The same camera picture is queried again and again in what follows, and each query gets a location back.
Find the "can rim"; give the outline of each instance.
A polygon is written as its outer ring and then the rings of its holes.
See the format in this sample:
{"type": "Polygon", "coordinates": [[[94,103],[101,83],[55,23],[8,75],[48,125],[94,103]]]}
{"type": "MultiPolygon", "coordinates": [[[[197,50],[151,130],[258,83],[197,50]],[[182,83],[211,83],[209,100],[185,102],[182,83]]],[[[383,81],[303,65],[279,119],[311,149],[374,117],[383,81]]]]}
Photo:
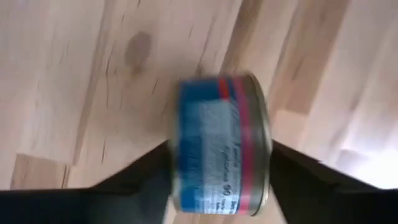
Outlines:
{"type": "Polygon", "coordinates": [[[169,150],[171,151],[171,155],[172,155],[172,164],[171,164],[171,177],[172,177],[172,200],[174,203],[174,208],[177,211],[181,211],[181,205],[180,205],[180,190],[181,190],[181,183],[180,183],[180,178],[179,175],[180,173],[178,172],[177,169],[177,158],[178,158],[178,150],[177,150],[177,139],[178,139],[178,122],[179,120],[178,118],[178,93],[180,91],[180,86],[178,84],[175,85],[174,88],[175,91],[172,92],[172,101],[175,102],[174,104],[174,108],[172,110],[172,114],[171,114],[171,119],[170,119],[170,127],[172,128],[171,130],[171,138],[169,141],[169,150]]]}
{"type": "Polygon", "coordinates": [[[270,127],[270,122],[269,122],[269,116],[268,116],[268,112],[267,112],[267,106],[266,106],[266,100],[264,97],[264,94],[261,90],[261,86],[260,83],[258,81],[258,79],[256,78],[256,76],[251,73],[251,72],[245,72],[245,74],[247,76],[249,76],[254,84],[254,90],[256,92],[256,96],[257,96],[257,100],[258,100],[258,105],[260,107],[260,111],[261,111],[261,119],[262,119],[262,130],[264,132],[264,140],[265,140],[265,150],[266,150],[266,168],[265,168],[265,172],[264,172],[264,190],[262,193],[262,199],[261,199],[261,204],[259,205],[259,208],[257,209],[257,211],[252,215],[258,215],[259,213],[261,213],[261,210],[264,208],[266,202],[268,201],[268,197],[269,197],[269,189],[270,189],[270,185],[269,185],[269,169],[270,169],[270,162],[271,162],[271,152],[272,152],[272,138],[271,138],[271,131],[269,129],[270,127]]]}

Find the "red stripe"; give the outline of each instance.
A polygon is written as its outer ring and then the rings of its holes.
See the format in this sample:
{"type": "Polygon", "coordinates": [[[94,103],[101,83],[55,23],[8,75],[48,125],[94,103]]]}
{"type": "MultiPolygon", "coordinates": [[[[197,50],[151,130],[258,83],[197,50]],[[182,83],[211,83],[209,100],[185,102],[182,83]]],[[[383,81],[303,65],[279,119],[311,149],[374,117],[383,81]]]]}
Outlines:
{"type": "Polygon", "coordinates": [[[241,123],[241,142],[243,149],[243,166],[242,166],[242,192],[239,203],[238,213],[246,214],[249,211],[252,190],[252,159],[253,144],[251,141],[250,117],[248,111],[248,103],[244,95],[243,83],[240,78],[234,78],[234,86],[236,90],[236,98],[238,100],[239,117],[241,123]]]}
{"type": "Polygon", "coordinates": [[[219,89],[220,89],[220,97],[224,100],[229,99],[229,91],[228,91],[228,82],[225,78],[219,79],[219,89]]]}

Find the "wooden floor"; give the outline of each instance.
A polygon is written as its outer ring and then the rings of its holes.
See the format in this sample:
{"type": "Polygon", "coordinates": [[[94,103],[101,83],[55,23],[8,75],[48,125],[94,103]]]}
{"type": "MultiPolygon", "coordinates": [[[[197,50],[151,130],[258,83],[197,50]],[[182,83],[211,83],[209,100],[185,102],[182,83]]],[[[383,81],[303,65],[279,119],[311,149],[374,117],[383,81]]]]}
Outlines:
{"type": "MultiPolygon", "coordinates": [[[[167,138],[180,78],[251,70],[273,138],[398,187],[396,0],[0,1],[0,189],[86,187],[167,138]]],[[[177,214],[167,223],[284,223],[177,214]]]]}

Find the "blue can label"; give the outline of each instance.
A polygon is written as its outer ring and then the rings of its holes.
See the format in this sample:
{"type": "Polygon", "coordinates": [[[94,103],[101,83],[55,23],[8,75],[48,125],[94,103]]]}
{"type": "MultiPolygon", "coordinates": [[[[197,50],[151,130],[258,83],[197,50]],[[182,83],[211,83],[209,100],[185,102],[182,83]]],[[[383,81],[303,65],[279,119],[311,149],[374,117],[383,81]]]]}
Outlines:
{"type": "Polygon", "coordinates": [[[235,214],[242,182],[241,131],[232,81],[180,85],[178,173],[183,212],[235,214]]]}

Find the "tin can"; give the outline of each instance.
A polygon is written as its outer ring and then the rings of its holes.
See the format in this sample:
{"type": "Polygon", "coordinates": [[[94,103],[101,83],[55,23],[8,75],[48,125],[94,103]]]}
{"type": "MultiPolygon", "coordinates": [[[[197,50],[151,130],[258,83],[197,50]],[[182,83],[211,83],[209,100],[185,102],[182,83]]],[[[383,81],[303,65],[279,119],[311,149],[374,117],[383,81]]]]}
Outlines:
{"type": "Polygon", "coordinates": [[[272,141],[255,76],[186,80],[175,96],[170,148],[176,209],[257,214],[268,198],[272,141]]]}

